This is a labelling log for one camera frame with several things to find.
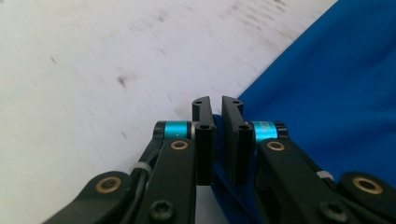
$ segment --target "blue cloth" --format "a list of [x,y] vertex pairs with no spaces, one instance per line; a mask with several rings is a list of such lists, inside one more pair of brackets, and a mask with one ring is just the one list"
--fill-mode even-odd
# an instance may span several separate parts
[[[396,1],[337,2],[239,99],[245,120],[283,121],[336,181],[362,171],[396,187]],[[233,189],[221,162],[215,171],[229,222],[258,222],[252,183]]]

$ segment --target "white table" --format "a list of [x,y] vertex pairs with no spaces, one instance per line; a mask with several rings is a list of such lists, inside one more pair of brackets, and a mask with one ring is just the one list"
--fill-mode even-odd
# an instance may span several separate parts
[[[128,172],[157,120],[237,97],[334,0],[0,0],[0,223]],[[224,223],[199,187],[197,223]]]

